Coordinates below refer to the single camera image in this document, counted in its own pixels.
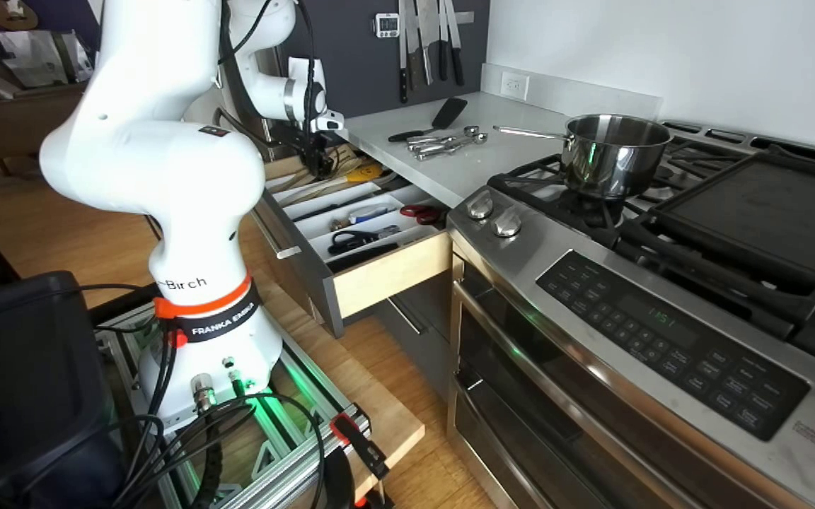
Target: gas stove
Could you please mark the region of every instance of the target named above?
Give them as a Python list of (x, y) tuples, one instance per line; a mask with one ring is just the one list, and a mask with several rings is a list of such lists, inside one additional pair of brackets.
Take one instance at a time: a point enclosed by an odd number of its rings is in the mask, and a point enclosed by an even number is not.
[(625, 201), (573, 194), (562, 155), (489, 178), (457, 254), (601, 383), (815, 502), (815, 150), (669, 127)]

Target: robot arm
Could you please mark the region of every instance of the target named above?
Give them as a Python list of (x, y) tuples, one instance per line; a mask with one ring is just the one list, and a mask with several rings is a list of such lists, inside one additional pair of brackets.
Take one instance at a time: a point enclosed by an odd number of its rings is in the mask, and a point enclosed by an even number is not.
[[(267, 78), (253, 65), (256, 51), (291, 34), (296, 0), (229, 3), (233, 41), (243, 41), (267, 7), (257, 32), (235, 51), (262, 114), (313, 127), (337, 119), (322, 93), (304, 99), (307, 80)], [(158, 389), (158, 343), (143, 359), (143, 379), (167, 430), (195, 420), (194, 386), (209, 379), (225, 394), (235, 370), (262, 391), (280, 358), (280, 335), (257, 305), (235, 236), (264, 194), (262, 153), (240, 134), (181, 121), (216, 83), (221, 21), (221, 0), (107, 0), (96, 75), (39, 150), (58, 194), (161, 225), (150, 254), (164, 297), (157, 315), (178, 326), (181, 339), (167, 346), (175, 349), (167, 389)]]

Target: metal bowl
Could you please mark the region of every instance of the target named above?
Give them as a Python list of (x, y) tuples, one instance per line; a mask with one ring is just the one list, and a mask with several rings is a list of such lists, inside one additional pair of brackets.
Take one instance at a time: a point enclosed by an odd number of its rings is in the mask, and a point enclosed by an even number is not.
[(671, 134), (658, 121), (580, 116), (563, 138), (570, 186), (601, 201), (638, 196), (651, 184), (669, 143)]

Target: stainless steel countertop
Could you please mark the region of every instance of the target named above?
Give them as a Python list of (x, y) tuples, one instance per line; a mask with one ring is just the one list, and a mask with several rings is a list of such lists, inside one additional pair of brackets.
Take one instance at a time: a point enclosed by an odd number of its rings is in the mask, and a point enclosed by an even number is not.
[(468, 93), (463, 99), (468, 99), (468, 107), (451, 131), (480, 126), (489, 138), (453, 155), (420, 161), (409, 145), (388, 143), (395, 134), (431, 127), (441, 103), (354, 116), (349, 119), (347, 138), (451, 209), (485, 186), (489, 175), (562, 153), (562, 143), (556, 138), (508, 137), (495, 134), (492, 126), (563, 134), (566, 116), (489, 93)]

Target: drawer handle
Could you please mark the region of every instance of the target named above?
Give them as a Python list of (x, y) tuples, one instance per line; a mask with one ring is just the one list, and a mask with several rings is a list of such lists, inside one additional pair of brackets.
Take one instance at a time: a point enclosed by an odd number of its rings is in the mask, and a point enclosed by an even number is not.
[(416, 326), (416, 319), (410, 319), (410, 315), (403, 309), (403, 305), (397, 305), (397, 300), (388, 300), (388, 305), (409, 322), (409, 328), (420, 338), (420, 335), (424, 335), (424, 326)]
[(298, 254), (300, 254), (300, 247), (284, 247), (284, 244), (274, 237), (274, 233), (272, 233), (269, 226), (264, 226), (262, 218), (257, 218), (256, 225), (257, 225), (257, 230), (264, 233), (264, 237), (267, 237), (274, 261), (288, 261), (288, 257), (298, 257)]

